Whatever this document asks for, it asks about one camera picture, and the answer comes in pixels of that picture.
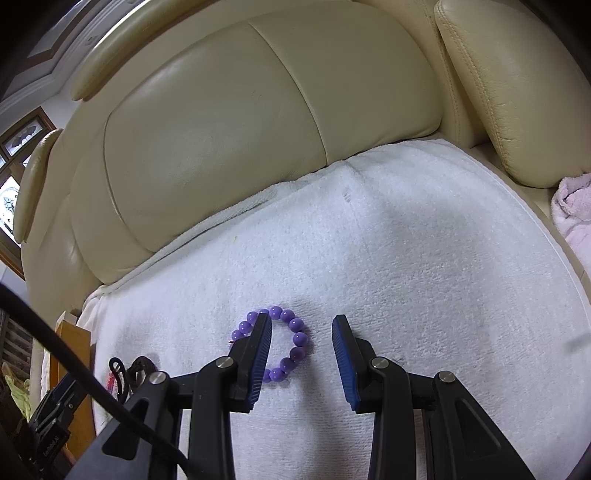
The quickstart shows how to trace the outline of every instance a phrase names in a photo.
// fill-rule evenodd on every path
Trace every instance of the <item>white towel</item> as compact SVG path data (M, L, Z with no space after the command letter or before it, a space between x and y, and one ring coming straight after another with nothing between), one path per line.
M305 320L310 354L232 415L238 479L366 478L373 418L343 395L339 313L407 371L454 371L538 480L563 480L591 441L582 286L527 205L447 142L386 145L272 186L100 288L79 325L103 383L114 355L175 376L226 353L246 313L271 304ZM270 363L290 337L274 326Z

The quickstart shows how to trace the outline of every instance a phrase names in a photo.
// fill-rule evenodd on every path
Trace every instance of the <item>black cable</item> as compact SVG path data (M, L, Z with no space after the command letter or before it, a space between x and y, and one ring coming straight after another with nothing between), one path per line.
M153 361L146 356L139 356L129 366L126 372L127 383L133 393L138 391L139 386L157 370Z
M47 348L80 383L82 388L115 420L139 438L152 444L157 453L167 460L174 461L191 478L187 457L172 443L166 441L151 428L140 422L123 405L117 402L49 325L3 284L0 284L0 308L8 313L14 322Z
M129 382L127 381L127 372L125 365L120 358L113 357L109 360L109 370L117 382L117 401L125 403L129 395Z

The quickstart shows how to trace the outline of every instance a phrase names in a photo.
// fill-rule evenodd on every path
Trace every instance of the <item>wall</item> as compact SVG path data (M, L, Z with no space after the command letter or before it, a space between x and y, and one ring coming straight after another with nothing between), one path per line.
M0 261L0 282L10 288L27 304L29 303L27 283L10 268L8 268L2 261Z
M74 75L68 79L62 89L53 97L49 97L41 104L43 111L57 128L64 128L79 102L70 98L70 85Z

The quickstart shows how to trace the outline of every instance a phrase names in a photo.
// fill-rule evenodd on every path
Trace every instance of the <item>wooden window frame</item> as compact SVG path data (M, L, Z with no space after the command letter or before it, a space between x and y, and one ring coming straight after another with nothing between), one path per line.
M39 119L41 130L14 155L11 155L4 147L4 144L35 118ZM56 126L43 111L43 108L38 107L26 114L0 135L0 155L6 162L0 167L0 186L4 185L4 182L10 177L14 178L19 185L21 184L22 175L25 173L25 167L22 163L33 153L37 144L49 132L55 129ZM0 260L24 280L25 276L22 272L21 249L2 229L0 229Z

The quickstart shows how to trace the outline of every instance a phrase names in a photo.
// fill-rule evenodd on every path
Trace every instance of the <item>beige leather sofa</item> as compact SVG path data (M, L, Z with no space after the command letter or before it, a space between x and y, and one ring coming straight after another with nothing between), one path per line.
M213 213L428 135L525 198L590 292L547 217L560 179L591 171L591 87L558 38L517 0L363 3L148 0L121 21L23 178L33 308L53 324Z

